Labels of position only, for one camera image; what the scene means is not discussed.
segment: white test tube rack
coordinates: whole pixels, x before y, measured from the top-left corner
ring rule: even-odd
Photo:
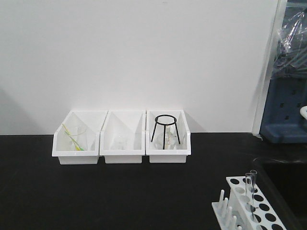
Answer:
[[[219,202],[212,207],[221,230],[286,230],[270,203],[255,185],[254,210],[245,193],[245,177],[226,177],[230,186],[229,199],[221,191]]]

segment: white wall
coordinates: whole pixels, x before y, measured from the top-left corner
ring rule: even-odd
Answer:
[[[179,109],[250,132],[277,0],[0,0],[0,134],[71,109]]]

